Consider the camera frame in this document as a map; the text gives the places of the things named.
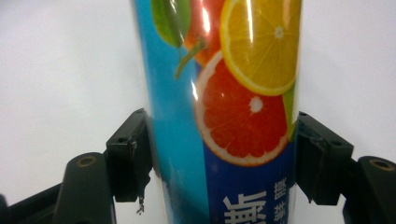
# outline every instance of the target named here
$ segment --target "white wall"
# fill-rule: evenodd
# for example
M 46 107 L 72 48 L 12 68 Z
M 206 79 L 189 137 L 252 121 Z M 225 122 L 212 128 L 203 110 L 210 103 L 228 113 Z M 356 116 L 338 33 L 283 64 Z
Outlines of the white wall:
M 300 110 L 355 146 L 354 159 L 396 161 L 396 1 L 304 1 Z M 144 106 L 127 0 L 0 1 L 0 192 L 16 203 L 62 181 L 75 156 L 106 140 Z M 163 223 L 117 205 L 119 223 Z M 343 223 L 337 207 L 308 204 L 297 224 Z

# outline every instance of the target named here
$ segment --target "lemon slice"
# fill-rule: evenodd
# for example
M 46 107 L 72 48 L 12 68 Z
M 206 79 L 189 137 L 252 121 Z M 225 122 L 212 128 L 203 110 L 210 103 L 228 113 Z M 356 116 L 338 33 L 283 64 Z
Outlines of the lemon slice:
M 233 76 L 250 91 L 280 95 L 294 84 L 301 0 L 228 0 L 220 44 Z

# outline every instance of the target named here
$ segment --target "grapefruit slice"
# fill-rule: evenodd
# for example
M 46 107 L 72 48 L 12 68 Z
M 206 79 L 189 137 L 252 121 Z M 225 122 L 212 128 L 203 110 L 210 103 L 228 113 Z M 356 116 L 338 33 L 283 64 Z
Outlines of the grapefruit slice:
M 218 52 L 196 82 L 195 117 L 207 146 L 239 166 L 273 160 L 288 143 L 282 96 L 247 90 L 232 76 Z

